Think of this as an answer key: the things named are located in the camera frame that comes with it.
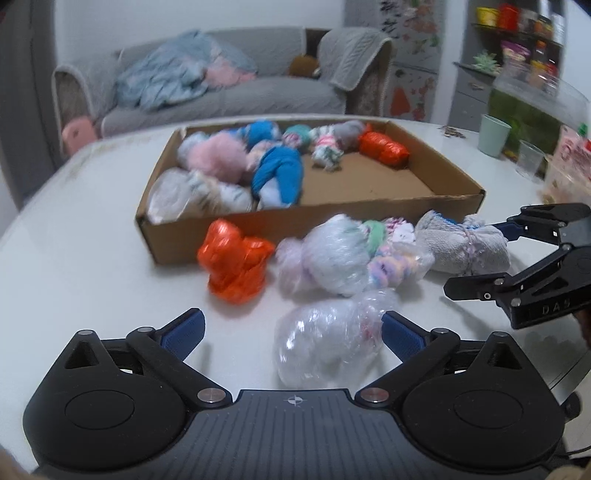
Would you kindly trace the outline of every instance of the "floor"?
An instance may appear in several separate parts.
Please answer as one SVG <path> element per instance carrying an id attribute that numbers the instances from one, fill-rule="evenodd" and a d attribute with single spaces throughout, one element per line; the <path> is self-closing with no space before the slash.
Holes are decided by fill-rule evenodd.
<path id="1" fill-rule="evenodd" d="M 581 415 L 568 422 L 564 429 L 564 440 L 569 451 L 591 445 L 591 372 L 576 390 L 581 399 Z M 591 450 L 579 456 L 591 456 Z"/>

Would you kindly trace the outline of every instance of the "light blue blanket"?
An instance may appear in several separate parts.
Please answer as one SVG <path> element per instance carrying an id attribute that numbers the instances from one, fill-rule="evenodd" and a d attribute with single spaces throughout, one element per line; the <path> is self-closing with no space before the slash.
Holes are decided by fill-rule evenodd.
<path id="1" fill-rule="evenodd" d="M 207 67 L 218 57 L 245 72 L 256 73 L 254 60 L 238 48 L 201 33 L 187 32 L 154 50 L 117 79 L 118 104 L 153 111 L 203 95 Z"/>

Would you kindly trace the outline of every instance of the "gray sofa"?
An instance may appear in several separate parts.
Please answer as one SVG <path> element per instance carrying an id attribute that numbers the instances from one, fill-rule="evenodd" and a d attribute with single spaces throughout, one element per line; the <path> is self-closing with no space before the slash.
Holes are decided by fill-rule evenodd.
<path id="1" fill-rule="evenodd" d="M 62 64 L 53 76 L 60 131 L 73 118 L 89 116 L 103 137 L 159 125 L 223 116 L 274 113 L 384 114 L 392 40 L 373 28 L 338 28 L 323 34 L 317 46 L 319 80 L 286 76 L 294 57 L 310 51 L 311 31 L 298 27 L 212 31 L 239 47 L 257 63 L 258 78 L 156 112 L 120 108 L 118 75 L 162 41 Z"/>

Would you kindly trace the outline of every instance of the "white wall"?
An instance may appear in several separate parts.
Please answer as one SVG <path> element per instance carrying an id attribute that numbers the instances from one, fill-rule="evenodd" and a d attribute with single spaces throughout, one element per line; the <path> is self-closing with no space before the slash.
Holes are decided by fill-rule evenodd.
<path id="1" fill-rule="evenodd" d="M 2 148 L 0 147 L 0 156 L 2 156 Z M 0 164 L 4 163 L 4 159 L 0 158 Z M 17 216 L 17 206 L 14 204 L 8 183 L 0 167 L 0 237 L 4 234 L 8 225 Z"/>
<path id="2" fill-rule="evenodd" d="M 591 100 L 591 17 L 574 0 L 566 1 L 566 47 L 562 79 Z M 587 121 L 591 125 L 591 112 Z"/>
<path id="3" fill-rule="evenodd" d="M 460 61 L 462 58 L 467 15 L 468 0 L 447 0 L 441 63 L 435 89 L 435 103 L 430 119 L 431 123 L 437 125 L 447 123 L 449 112 L 452 109 L 457 80 L 457 67 L 453 62 Z"/>
<path id="4" fill-rule="evenodd" d="M 334 28 L 343 0 L 56 0 L 55 16 L 57 58 L 68 61 L 192 28 Z"/>

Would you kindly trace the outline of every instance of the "metal screw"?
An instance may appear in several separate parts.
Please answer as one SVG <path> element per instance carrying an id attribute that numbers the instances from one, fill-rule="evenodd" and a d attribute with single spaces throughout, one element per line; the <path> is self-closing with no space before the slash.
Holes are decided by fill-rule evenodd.
<path id="1" fill-rule="evenodd" d="M 197 394 L 197 398 L 205 403 L 219 403 L 226 398 L 226 392 L 221 388 L 204 388 Z"/>
<path id="2" fill-rule="evenodd" d="M 383 388 L 366 388 L 361 391 L 361 398 L 370 403 L 382 403 L 389 397 L 390 394 Z"/>

